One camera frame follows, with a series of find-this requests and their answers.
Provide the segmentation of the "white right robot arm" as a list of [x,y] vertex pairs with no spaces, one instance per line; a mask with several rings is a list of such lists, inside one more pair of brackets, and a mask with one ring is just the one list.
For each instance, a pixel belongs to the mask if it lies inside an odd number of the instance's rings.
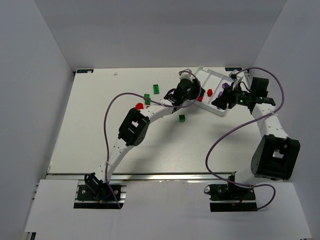
[[281,126],[275,101],[268,97],[268,85],[267,78],[259,77],[253,78],[249,91],[232,83],[211,103],[222,110],[235,105],[245,106],[257,123],[261,140],[250,166],[229,178],[242,188],[250,188],[268,180],[289,180],[301,148],[300,142],[290,138]]

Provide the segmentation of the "red round lego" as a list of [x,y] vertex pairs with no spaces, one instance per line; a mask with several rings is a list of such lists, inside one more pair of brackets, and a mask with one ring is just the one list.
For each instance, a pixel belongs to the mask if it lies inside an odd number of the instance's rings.
[[141,102],[137,103],[137,104],[135,105],[135,109],[136,109],[136,110],[142,110],[142,109],[144,109],[144,104],[141,103]]

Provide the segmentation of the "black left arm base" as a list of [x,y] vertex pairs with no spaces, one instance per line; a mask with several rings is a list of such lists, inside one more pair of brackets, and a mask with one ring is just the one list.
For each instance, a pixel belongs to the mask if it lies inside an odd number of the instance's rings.
[[120,210],[126,199],[127,186],[122,184],[111,184],[114,191],[115,200],[112,192],[107,185],[102,185],[102,190],[98,195],[89,189],[88,186],[78,184],[73,208],[74,209],[92,209],[92,210]]

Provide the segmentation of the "green lego pair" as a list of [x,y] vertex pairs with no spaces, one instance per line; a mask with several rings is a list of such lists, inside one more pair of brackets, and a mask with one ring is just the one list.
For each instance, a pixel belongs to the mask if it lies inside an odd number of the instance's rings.
[[150,106],[151,105],[150,99],[151,99],[150,95],[148,93],[145,93],[144,94],[144,104],[147,106]]

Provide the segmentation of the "red square lego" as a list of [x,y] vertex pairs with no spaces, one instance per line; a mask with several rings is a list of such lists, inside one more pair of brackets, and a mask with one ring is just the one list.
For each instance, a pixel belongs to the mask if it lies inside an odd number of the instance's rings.
[[206,93],[207,93],[208,97],[211,97],[213,95],[213,90],[212,89],[208,89]]

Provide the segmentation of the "purple long lego plate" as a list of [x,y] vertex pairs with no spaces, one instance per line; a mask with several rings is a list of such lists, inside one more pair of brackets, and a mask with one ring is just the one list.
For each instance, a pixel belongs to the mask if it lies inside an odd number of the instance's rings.
[[228,89],[229,87],[230,87],[230,85],[227,82],[222,84],[223,89]]

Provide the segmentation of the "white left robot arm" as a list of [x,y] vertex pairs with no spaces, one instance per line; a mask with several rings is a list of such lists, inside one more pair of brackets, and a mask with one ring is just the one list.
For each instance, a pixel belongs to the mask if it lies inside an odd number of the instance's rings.
[[84,182],[90,193],[97,199],[101,199],[107,192],[106,188],[111,176],[125,155],[145,139],[147,130],[153,122],[165,116],[172,115],[182,108],[187,108],[186,101],[195,103],[202,97],[205,90],[197,77],[188,75],[180,78],[177,87],[168,91],[160,102],[144,109],[131,108],[121,123],[117,139],[112,147],[109,147],[106,123],[103,120],[103,134],[106,142],[106,160],[93,173],[84,177]]

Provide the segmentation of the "green long lego top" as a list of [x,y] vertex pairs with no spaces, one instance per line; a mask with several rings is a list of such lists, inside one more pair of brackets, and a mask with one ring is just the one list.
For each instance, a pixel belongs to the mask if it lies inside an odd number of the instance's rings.
[[158,95],[160,93],[160,90],[159,90],[159,85],[158,84],[154,84],[153,85],[153,93],[155,95]]

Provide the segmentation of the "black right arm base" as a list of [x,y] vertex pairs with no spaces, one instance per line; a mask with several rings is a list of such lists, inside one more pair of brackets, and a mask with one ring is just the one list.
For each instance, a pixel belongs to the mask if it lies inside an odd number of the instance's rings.
[[204,190],[209,196],[210,211],[226,212],[257,212],[256,195],[253,188],[235,184],[210,184]]

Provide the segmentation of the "green square lego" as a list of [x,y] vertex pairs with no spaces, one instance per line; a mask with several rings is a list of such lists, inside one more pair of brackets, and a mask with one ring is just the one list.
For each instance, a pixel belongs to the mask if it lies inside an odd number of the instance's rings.
[[178,117],[179,117],[179,122],[180,122],[180,123],[184,123],[184,122],[186,121],[186,117],[185,117],[184,114],[181,114],[181,115],[179,115]]

